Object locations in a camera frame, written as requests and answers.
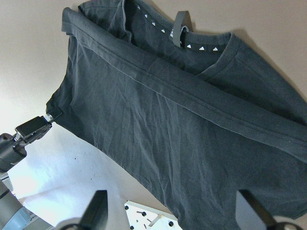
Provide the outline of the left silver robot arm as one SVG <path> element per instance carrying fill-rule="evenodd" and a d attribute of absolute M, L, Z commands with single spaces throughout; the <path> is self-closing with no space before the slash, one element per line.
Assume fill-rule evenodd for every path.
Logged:
<path fill-rule="evenodd" d="M 52 122 L 62 115 L 56 108 L 44 116 L 37 116 L 15 128 L 16 133 L 0 135 L 0 173 L 7 173 L 27 156 L 25 146 L 41 139 L 51 128 Z M 7 185 L 0 182 L 0 228 L 22 230 L 30 221 L 30 215 Z"/>

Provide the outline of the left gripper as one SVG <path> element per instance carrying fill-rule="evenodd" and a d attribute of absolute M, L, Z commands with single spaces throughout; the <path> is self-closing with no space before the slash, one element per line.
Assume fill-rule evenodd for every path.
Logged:
<path fill-rule="evenodd" d="M 12 168 L 27 156 L 25 146 L 42 138 L 51 128 L 52 123 L 62 115 L 59 108 L 37 116 L 15 128 L 16 134 L 0 135 L 0 166 Z"/>

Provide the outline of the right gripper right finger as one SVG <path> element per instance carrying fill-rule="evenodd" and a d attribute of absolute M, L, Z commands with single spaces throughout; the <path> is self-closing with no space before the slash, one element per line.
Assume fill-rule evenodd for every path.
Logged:
<path fill-rule="evenodd" d="M 241 230 L 273 230 L 276 221 L 248 190 L 236 192 L 236 222 Z"/>

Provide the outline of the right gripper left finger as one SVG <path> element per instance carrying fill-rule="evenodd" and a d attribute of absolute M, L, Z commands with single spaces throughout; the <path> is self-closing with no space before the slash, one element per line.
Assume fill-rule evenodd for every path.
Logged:
<path fill-rule="evenodd" d="M 97 190 L 85 210 L 79 226 L 82 230 L 105 230 L 107 220 L 107 190 Z"/>

